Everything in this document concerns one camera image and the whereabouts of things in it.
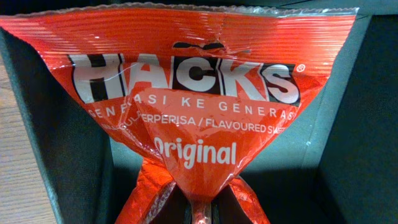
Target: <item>wood grain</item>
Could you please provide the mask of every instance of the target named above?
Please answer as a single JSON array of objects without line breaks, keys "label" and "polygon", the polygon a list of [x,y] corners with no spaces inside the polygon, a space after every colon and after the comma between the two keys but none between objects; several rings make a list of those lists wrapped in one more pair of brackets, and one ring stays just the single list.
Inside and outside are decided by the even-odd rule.
[{"label": "wood grain", "polygon": [[1,57],[0,223],[55,223]]}]

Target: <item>hacks logo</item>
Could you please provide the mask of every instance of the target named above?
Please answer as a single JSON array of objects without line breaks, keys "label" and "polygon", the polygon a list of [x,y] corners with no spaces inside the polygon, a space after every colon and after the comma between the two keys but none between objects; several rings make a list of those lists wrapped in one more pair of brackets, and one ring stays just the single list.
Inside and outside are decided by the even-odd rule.
[{"label": "hacks logo", "polygon": [[[157,56],[152,54],[140,54],[133,63],[126,63],[121,54],[69,55],[69,59],[76,92],[85,103],[127,96],[136,83],[146,82],[152,88],[233,97],[240,97],[243,92],[249,100],[300,104],[293,64],[172,57],[168,82]],[[122,64],[131,68],[129,74],[123,72]]]}]

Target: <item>candy wrapper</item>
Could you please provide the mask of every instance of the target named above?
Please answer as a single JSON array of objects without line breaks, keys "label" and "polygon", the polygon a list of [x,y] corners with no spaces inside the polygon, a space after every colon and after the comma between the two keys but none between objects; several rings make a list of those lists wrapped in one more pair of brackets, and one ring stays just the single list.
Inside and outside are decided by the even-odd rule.
[{"label": "candy wrapper", "polygon": [[[240,177],[233,179],[211,205],[207,213],[192,214],[206,214],[207,218],[211,217],[212,223],[269,224],[256,194]],[[189,224],[191,209],[165,167],[144,159],[137,186],[124,205],[116,224]]]},{"label": "candy wrapper", "polygon": [[2,16],[0,26],[207,211],[325,86],[357,10],[129,3]]}]

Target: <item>registered trademark symbol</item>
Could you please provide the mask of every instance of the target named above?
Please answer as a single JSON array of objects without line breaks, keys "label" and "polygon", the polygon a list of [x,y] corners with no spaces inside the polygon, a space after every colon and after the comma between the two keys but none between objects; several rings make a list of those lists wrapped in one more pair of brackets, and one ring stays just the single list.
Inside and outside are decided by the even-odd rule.
[{"label": "registered trademark symbol", "polygon": [[303,71],[305,70],[305,65],[304,65],[304,64],[298,65],[297,68],[296,68],[296,70],[297,70],[298,72],[303,72]]}]

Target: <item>wooden table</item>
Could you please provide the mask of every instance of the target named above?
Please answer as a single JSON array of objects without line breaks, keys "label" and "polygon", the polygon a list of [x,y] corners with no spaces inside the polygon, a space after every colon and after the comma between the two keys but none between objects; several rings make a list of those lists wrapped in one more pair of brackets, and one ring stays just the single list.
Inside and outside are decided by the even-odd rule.
[{"label": "wooden table", "polygon": [[55,223],[1,57],[0,223]]}]

